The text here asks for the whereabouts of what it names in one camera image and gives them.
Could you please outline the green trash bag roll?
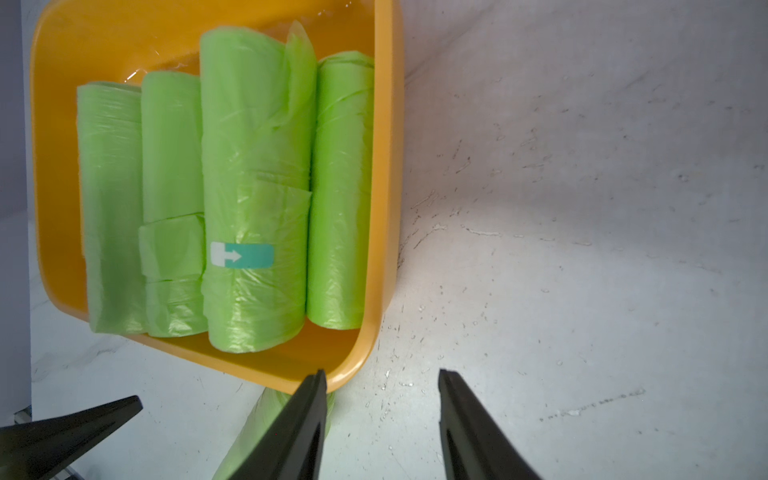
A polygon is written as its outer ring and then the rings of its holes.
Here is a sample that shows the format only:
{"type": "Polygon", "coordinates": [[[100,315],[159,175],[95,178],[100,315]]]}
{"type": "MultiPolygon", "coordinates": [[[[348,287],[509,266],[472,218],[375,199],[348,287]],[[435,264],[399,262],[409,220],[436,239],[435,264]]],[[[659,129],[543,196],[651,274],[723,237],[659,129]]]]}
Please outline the green trash bag roll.
{"type": "MultiPolygon", "coordinates": [[[[243,463],[245,457],[259,443],[274,420],[278,417],[293,395],[266,389],[248,415],[246,422],[234,443],[216,470],[216,479],[234,479],[232,477],[243,463]]],[[[327,419],[333,406],[333,396],[327,393],[327,419]]]]}
{"type": "Polygon", "coordinates": [[[374,60],[358,51],[320,61],[311,166],[307,317],[362,325],[372,188],[374,60]]]}
{"type": "Polygon", "coordinates": [[[240,27],[200,42],[211,344],[259,352],[305,322],[317,59],[299,24],[284,41],[240,27]]]}
{"type": "Polygon", "coordinates": [[[152,72],[142,82],[143,224],[147,331],[153,337],[203,333],[206,266],[202,109],[198,77],[152,72]]]}
{"type": "Polygon", "coordinates": [[[83,256],[89,324],[96,333],[147,331],[141,89],[92,82],[77,88],[83,256]]]}

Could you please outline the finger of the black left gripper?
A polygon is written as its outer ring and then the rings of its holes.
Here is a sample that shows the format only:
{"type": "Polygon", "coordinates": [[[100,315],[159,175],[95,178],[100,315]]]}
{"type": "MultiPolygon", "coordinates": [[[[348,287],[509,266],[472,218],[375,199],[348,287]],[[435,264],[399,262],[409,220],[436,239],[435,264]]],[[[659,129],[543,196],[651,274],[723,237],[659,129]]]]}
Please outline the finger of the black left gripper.
{"type": "Polygon", "coordinates": [[[136,395],[73,414],[1,429],[3,479],[51,479],[143,409],[136,395]]]}

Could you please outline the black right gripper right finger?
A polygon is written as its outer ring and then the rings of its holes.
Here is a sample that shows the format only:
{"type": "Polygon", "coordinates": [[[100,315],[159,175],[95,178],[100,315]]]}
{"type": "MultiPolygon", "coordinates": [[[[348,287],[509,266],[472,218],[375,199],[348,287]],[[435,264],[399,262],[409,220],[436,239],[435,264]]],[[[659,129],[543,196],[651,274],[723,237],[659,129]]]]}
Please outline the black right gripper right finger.
{"type": "Polygon", "coordinates": [[[438,389],[439,426],[448,479],[540,480],[459,373],[442,369],[438,389]]]}

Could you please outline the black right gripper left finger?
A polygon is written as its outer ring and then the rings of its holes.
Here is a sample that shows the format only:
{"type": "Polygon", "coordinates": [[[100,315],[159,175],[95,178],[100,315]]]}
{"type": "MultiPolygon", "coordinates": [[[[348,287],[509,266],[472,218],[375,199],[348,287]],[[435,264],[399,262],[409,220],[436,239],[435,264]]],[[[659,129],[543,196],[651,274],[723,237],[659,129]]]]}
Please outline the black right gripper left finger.
{"type": "Polygon", "coordinates": [[[327,420],[324,371],[307,376],[234,479],[317,479],[327,420]]]}

